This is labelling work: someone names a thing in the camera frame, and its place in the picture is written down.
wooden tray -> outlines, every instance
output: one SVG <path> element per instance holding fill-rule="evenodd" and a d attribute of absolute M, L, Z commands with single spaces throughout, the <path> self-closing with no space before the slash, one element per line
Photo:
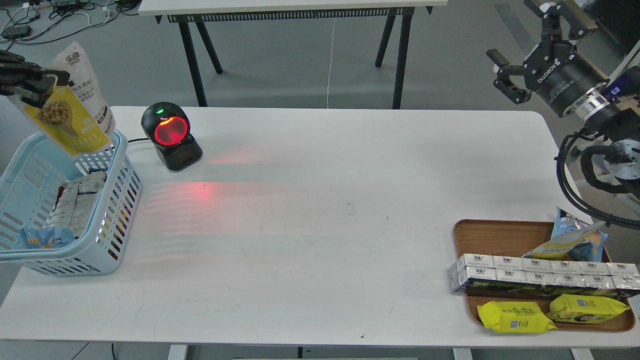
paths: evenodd
<path fill-rule="evenodd" d="M 458 256 L 467 254 L 484 254 L 520 257 L 527 251 L 546 242 L 551 237 L 552 222 L 498 221 L 498 220 L 460 220 L 453 228 L 453 238 Z M 602 254 L 603 262 L 610 262 L 606 250 Z M 490 301 L 535 301 L 540 309 L 547 313 L 550 300 L 496 298 L 466 295 L 469 313 L 482 324 L 478 316 L 477 306 Z M 554 322 L 561 330 L 578 331 L 628 331 L 635 323 L 633 310 L 629 309 L 615 318 L 595 324 Z"/>

white cable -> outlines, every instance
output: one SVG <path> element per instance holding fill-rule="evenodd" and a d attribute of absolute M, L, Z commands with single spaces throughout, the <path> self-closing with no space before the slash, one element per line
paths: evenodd
<path fill-rule="evenodd" d="M 333 63 L 333 34 L 335 33 L 335 18 L 333 18 L 333 29 L 331 30 L 331 59 L 329 59 L 329 75 L 326 82 L 326 108 L 329 108 L 329 85 L 331 84 L 331 64 Z"/>
<path fill-rule="evenodd" d="M 81 13 L 81 14 L 85 15 L 85 16 L 87 17 L 87 19 L 89 19 L 89 20 L 88 20 L 88 22 L 89 22 L 89 26 L 93 26 L 93 24 L 91 23 L 91 17 L 89 16 L 89 14 L 87 14 L 87 13 L 83 13 L 83 12 L 75 12 L 75 13 Z"/>
<path fill-rule="evenodd" d="M 109 18 L 110 18 L 110 17 L 111 17 L 111 12 L 109 12 L 109 13 L 107 14 L 107 18 L 106 18 L 106 19 L 104 19 L 104 22 L 103 22 L 102 24 L 95 25 L 95 26 L 94 26 L 94 28 L 99 28 L 99 27 L 101 27 L 101 26 L 105 25 L 105 24 L 107 23 L 107 21 L 109 21 Z"/>

robotic hand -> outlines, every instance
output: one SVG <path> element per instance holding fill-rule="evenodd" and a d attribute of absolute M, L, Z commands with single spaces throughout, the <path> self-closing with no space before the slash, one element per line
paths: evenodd
<path fill-rule="evenodd" d="M 640 229 L 640 221 L 616 217 L 586 203 L 567 181 L 564 164 L 578 138 L 594 141 L 580 156 L 586 181 L 609 193 L 630 193 L 640 200 L 640 69 L 632 67 L 609 84 L 609 79 L 578 52 L 576 40 L 597 29 L 595 23 L 573 2 L 547 2 L 525 5 L 542 20 L 540 43 L 522 65 L 510 65 L 496 49 L 486 52 L 494 62 L 497 79 L 493 85 L 515 104 L 538 96 L 559 116 L 575 113 L 585 121 L 584 127 L 568 135 L 560 146 L 557 176 L 567 199 L 583 212 L 610 224 Z M 570 26 L 569 40 L 563 39 L 560 17 Z M 523 76 L 527 89 L 517 87 L 510 76 Z M 595 138 L 604 136 L 604 142 Z M 619 184 L 596 178 L 594 161 L 611 173 Z"/>
<path fill-rule="evenodd" d="M 0 50 L 0 95 L 20 95 L 26 104 L 41 108 L 56 85 L 69 85 L 69 73 L 47 70 L 22 56 Z"/>

white table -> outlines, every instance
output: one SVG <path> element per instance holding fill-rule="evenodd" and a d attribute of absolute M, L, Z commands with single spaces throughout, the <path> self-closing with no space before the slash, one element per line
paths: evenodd
<path fill-rule="evenodd" d="M 404 84 L 406 54 L 409 44 L 411 20 L 416 6 L 426 6 L 429 13 L 434 6 L 446 5 L 448 0 L 144 0 L 140 4 L 140 15 L 156 16 L 158 23 L 163 15 L 170 22 L 177 22 L 182 44 L 189 64 L 191 80 L 199 106 L 207 106 L 200 67 L 193 47 L 189 22 L 195 22 L 215 71 L 222 74 L 222 65 L 211 38 L 204 25 L 206 21 L 273 20 L 273 19 L 318 19 L 327 17 L 387 16 L 385 28 L 378 47 L 376 67 L 382 66 L 389 37 L 397 15 L 402 15 L 396 82 L 394 85 L 393 109 L 399 109 Z"/>
<path fill-rule="evenodd" d="M 114 107 L 143 135 L 142 107 Z M 453 225 L 573 208 L 525 111 L 186 108 L 203 158 L 128 156 L 144 188 L 122 265 L 23 268 L 0 338 L 379 347 L 633 347 L 627 332 L 499 336 L 451 294 Z"/>

blue snack bag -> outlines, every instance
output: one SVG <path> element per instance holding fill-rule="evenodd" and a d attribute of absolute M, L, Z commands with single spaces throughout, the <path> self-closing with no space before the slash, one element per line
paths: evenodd
<path fill-rule="evenodd" d="M 76 240 L 67 228 L 55 226 L 43 229 L 20 229 L 20 239 L 25 249 L 58 249 Z"/>
<path fill-rule="evenodd" d="M 589 224 L 567 213 L 565 210 L 558 208 L 558 216 L 554 222 L 554 229 L 551 232 L 551 238 L 570 231 L 576 231 L 589 226 Z M 600 231 L 589 235 L 584 241 L 576 245 L 569 255 L 576 261 L 596 261 L 602 260 L 602 248 L 608 235 Z"/>

